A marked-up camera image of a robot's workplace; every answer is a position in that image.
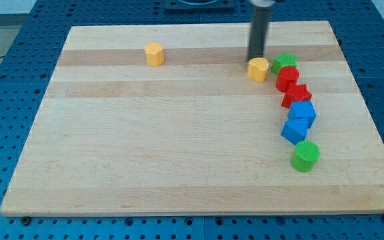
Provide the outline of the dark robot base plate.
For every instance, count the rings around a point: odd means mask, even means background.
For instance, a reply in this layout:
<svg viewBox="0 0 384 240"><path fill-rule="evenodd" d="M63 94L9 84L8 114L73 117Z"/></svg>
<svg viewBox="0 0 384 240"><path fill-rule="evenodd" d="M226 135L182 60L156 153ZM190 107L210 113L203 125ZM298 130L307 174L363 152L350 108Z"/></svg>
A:
<svg viewBox="0 0 384 240"><path fill-rule="evenodd" d="M234 0L163 0L165 10L234 9Z"/></svg>

